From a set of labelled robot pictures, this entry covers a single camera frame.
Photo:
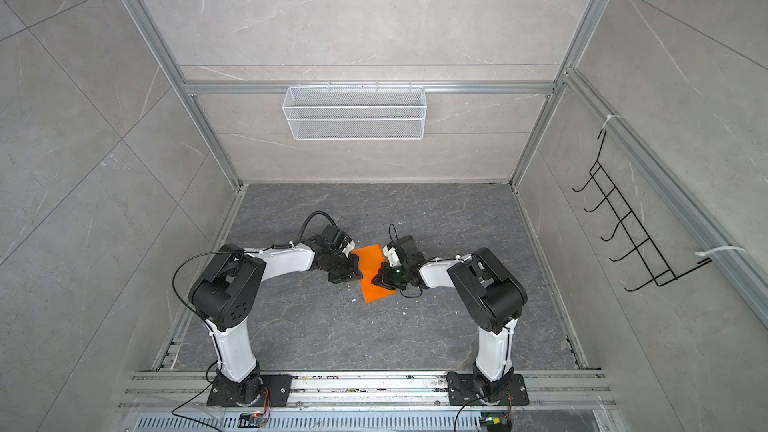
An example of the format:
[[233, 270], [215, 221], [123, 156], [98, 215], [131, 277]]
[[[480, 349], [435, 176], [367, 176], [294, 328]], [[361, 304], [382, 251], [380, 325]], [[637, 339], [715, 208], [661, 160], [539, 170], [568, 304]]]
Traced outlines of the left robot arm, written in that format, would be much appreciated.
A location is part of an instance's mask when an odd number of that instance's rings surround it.
[[225, 244], [198, 276], [188, 295], [195, 314], [209, 330], [217, 354], [217, 375], [210, 405], [250, 406], [266, 398], [266, 384], [252, 351], [247, 320], [261, 284], [279, 276], [323, 270], [339, 283], [362, 278], [359, 258], [348, 238], [306, 242], [265, 249]]

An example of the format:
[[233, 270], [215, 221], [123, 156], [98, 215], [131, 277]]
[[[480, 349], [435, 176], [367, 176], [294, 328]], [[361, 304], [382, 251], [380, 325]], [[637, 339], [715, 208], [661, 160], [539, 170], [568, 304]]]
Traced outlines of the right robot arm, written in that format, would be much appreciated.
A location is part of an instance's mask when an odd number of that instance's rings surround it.
[[478, 327], [478, 353], [470, 373], [445, 375], [453, 405], [496, 404], [505, 399], [526, 405], [523, 381], [514, 372], [512, 341], [528, 301], [522, 284], [487, 248], [454, 258], [425, 259], [400, 246], [382, 249], [384, 261], [373, 284], [390, 290], [453, 288]]

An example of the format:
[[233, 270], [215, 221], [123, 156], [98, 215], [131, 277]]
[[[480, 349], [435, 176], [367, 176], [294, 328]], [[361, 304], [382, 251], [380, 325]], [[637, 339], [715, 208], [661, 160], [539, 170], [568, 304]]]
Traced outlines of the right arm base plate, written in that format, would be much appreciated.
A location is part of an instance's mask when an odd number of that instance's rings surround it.
[[448, 372], [445, 375], [449, 403], [452, 406], [530, 404], [527, 386], [520, 374], [509, 372], [498, 381], [489, 381], [482, 373]]

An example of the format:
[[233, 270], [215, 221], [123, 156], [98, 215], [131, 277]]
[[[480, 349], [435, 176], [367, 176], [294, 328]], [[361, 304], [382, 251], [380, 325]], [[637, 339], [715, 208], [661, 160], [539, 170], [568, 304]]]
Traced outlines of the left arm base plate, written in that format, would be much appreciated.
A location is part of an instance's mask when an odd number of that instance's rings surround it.
[[288, 374], [251, 374], [234, 382], [218, 373], [211, 385], [206, 405], [218, 407], [258, 407], [269, 399], [271, 407], [285, 407], [293, 377]]

